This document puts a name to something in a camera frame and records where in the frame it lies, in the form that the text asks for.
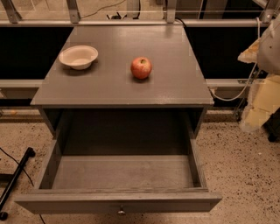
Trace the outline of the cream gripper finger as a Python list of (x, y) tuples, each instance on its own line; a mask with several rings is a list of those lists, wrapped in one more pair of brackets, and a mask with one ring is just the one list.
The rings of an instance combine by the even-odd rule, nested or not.
[(239, 126), (242, 131), (259, 130), (280, 108), (280, 75), (269, 73), (255, 80), (248, 93), (248, 105), (242, 112)]
[(260, 39), (257, 39), (245, 51), (241, 52), (237, 59), (240, 62), (244, 62), (244, 63), (256, 63), (257, 54), (259, 50), (259, 43), (260, 43)]

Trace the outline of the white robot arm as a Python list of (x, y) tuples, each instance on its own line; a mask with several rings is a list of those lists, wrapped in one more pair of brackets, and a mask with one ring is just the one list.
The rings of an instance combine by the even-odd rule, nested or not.
[(238, 56), (244, 63), (256, 63), (267, 76), (255, 80), (249, 89), (248, 105), (242, 112), (240, 128), (259, 130), (280, 108), (280, 15), (269, 24), (262, 36)]

